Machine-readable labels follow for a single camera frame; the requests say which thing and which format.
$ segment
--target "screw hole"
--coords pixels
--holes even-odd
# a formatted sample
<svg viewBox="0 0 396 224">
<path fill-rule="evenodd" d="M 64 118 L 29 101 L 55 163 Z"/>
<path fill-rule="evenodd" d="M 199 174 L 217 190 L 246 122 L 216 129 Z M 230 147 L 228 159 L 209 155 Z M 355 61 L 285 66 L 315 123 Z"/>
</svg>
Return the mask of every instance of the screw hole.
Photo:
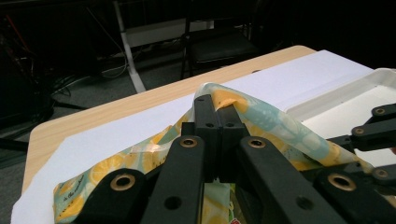
<svg viewBox="0 0 396 224">
<path fill-rule="evenodd" d="M 383 109 L 383 108 L 378 108 L 378 109 L 375 111 L 375 113 L 376 113 L 376 114 L 383 114 L 383 113 L 385 113 L 385 109 Z"/>
<path fill-rule="evenodd" d="M 180 141 L 180 144 L 183 147 L 195 147 L 197 145 L 197 141 L 195 141 L 195 139 L 192 138 L 185 138 Z"/>
<path fill-rule="evenodd" d="M 297 205 L 304 210 L 312 210 L 314 208 L 314 204 L 311 202 L 311 200 L 303 197 L 303 196 L 298 196 L 296 198 Z"/>
<path fill-rule="evenodd" d="M 123 191 L 130 189 L 135 182 L 133 175 L 123 174 L 117 175 L 110 183 L 110 187 L 116 191 Z"/>
<path fill-rule="evenodd" d="M 364 133 L 364 129 L 358 128 L 355 130 L 355 133 L 362 134 L 362 133 Z"/>
<path fill-rule="evenodd" d="M 248 142 L 251 147 L 265 147 L 265 143 L 259 139 L 252 139 Z"/>
<path fill-rule="evenodd" d="M 341 190 L 352 191 L 356 189 L 355 182 L 345 175 L 330 174 L 328 180 L 333 186 Z"/>
<path fill-rule="evenodd" d="M 176 210 L 181 206 L 181 199 L 176 196 L 169 197 L 165 200 L 164 205 L 169 210 Z"/>
<path fill-rule="evenodd" d="M 375 170 L 375 174 L 383 178 L 388 177 L 388 172 L 385 170 Z"/>
</svg>

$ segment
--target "cable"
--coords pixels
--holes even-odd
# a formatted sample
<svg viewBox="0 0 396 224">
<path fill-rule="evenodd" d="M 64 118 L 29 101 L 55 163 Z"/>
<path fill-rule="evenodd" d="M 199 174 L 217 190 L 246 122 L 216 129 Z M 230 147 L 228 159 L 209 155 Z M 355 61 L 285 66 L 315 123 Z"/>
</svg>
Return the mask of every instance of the cable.
<svg viewBox="0 0 396 224">
<path fill-rule="evenodd" d="M 75 75 L 71 77 L 64 77 L 61 81 L 58 81 L 61 82 L 60 84 L 55 83 L 55 85 L 61 85 L 61 87 L 55 88 L 55 90 L 52 92 L 51 95 L 60 93 L 62 95 L 71 96 L 71 92 L 68 89 L 68 87 L 87 78 L 89 78 L 89 76 L 80 77 L 80 78 L 77 78 Z"/>
<path fill-rule="evenodd" d="M 117 41 L 116 41 L 116 40 L 110 35 L 110 33 L 106 30 L 106 28 L 102 25 L 102 23 L 99 22 L 99 20 L 95 17 L 95 15 L 92 13 L 92 11 L 91 11 L 88 7 L 86 7 L 86 9 L 87 9 L 88 12 L 91 14 L 91 16 L 92 16 L 93 19 L 96 21 L 96 23 L 98 23 L 98 25 L 101 27 L 101 29 L 103 30 L 103 32 L 105 32 L 105 34 L 110 38 L 110 40 L 117 46 L 117 48 L 120 50 L 120 52 L 122 53 L 123 58 L 124 58 L 124 66 L 123 66 L 123 69 L 122 69 L 122 71 L 121 71 L 120 73 L 116 74 L 115 76 L 105 76 L 105 75 L 103 74 L 104 72 L 102 72 L 102 76 L 103 76 L 103 77 L 109 77 L 109 78 L 118 77 L 118 76 L 120 76 L 120 75 L 125 71 L 125 69 L 128 67 L 128 61 L 127 61 L 125 52 L 124 52 L 124 50 L 121 48 L 121 46 L 117 43 Z"/>
<path fill-rule="evenodd" d="M 20 32 L 18 31 L 17 27 L 14 25 L 14 22 L 12 21 L 12 19 L 6 15 L 6 18 L 9 22 L 9 24 L 11 25 L 12 29 L 15 31 L 15 34 L 18 36 L 18 38 L 20 39 L 20 41 L 22 42 L 23 46 L 27 49 L 27 51 L 30 51 L 26 42 L 24 41 L 24 39 L 22 38 Z"/>
<path fill-rule="evenodd" d="M 142 52 L 143 52 L 143 45 L 142 46 L 140 46 L 140 50 L 137 52 L 137 53 L 135 53 L 135 54 L 133 54 L 133 60 L 136 60 L 141 54 L 142 54 Z"/>
<path fill-rule="evenodd" d="M 107 70 L 105 70 L 105 71 L 102 71 L 102 73 L 111 72 L 111 71 L 113 71 L 113 70 L 117 70 L 117 69 L 120 69 L 120 68 L 122 68 L 122 67 L 124 67 L 124 65 L 119 66 L 119 67 L 115 67 L 115 68 L 109 68 L 109 69 L 107 69 Z"/>
<path fill-rule="evenodd" d="M 67 89 L 67 86 L 70 82 L 73 82 L 74 80 L 76 80 L 75 75 L 56 79 L 54 81 L 54 83 L 52 84 L 52 86 L 53 86 L 52 95 L 55 93 L 64 94 L 64 90 L 66 90 L 68 92 L 68 94 L 64 94 L 64 95 L 70 96 L 71 93 Z"/>
<path fill-rule="evenodd" d="M 170 49 L 179 41 L 180 41 L 180 38 L 176 38 L 176 39 L 172 40 L 172 43 L 169 44 L 170 46 L 165 46 L 165 48 Z"/>
</svg>

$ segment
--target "white paper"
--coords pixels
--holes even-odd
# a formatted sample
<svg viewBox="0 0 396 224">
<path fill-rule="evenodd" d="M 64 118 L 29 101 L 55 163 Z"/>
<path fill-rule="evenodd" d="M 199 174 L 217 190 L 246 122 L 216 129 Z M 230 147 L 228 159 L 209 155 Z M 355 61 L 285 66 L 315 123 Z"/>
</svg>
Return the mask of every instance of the white paper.
<svg viewBox="0 0 396 224">
<path fill-rule="evenodd" d="M 372 71 L 323 50 L 223 85 L 285 109 Z M 67 137 L 15 203 L 11 223 L 54 223 L 52 191 L 58 183 L 174 124 L 192 100 L 188 95 Z"/>
</svg>

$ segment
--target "black metal bracket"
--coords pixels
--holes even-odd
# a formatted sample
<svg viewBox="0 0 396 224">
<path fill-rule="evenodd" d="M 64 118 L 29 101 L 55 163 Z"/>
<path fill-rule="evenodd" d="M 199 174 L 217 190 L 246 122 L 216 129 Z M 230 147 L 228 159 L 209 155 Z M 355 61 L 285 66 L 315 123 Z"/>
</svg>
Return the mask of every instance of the black metal bracket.
<svg viewBox="0 0 396 224">
<path fill-rule="evenodd" d="M 356 162 L 298 172 L 270 141 L 250 136 L 232 105 L 215 111 L 213 104 L 210 95 L 195 99 L 195 122 L 183 123 L 166 162 L 146 175 L 127 169 L 109 174 L 74 223 L 201 223 L 204 183 L 214 179 L 235 183 L 247 223 L 396 220 L 396 209 L 378 193 L 395 195 L 396 165 L 371 175 Z M 381 108 L 374 112 L 383 114 Z M 374 148 L 386 140 L 395 147 L 394 120 L 375 116 L 358 127 L 369 140 L 349 136 L 347 145 Z"/>
<path fill-rule="evenodd" d="M 372 110 L 372 116 L 361 126 L 352 129 L 351 135 L 329 139 L 354 152 L 396 146 L 396 104 L 381 105 Z"/>
</svg>

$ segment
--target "chair leg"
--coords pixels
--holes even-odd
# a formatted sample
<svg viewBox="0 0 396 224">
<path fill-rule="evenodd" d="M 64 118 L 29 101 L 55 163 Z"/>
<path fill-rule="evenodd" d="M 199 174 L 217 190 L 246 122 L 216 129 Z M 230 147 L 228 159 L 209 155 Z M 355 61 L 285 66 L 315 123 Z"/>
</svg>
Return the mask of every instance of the chair leg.
<svg viewBox="0 0 396 224">
<path fill-rule="evenodd" d="M 183 49 L 183 58 L 181 59 L 181 61 L 180 80 L 184 78 L 184 69 L 186 68 L 186 49 Z"/>
<path fill-rule="evenodd" d="M 189 75 L 190 75 L 190 77 L 193 77 L 194 74 L 192 73 L 192 63 L 191 63 L 190 57 L 187 57 L 187 58 L 188 58 L 188 63 L 189 63 Z"/>
</svg>

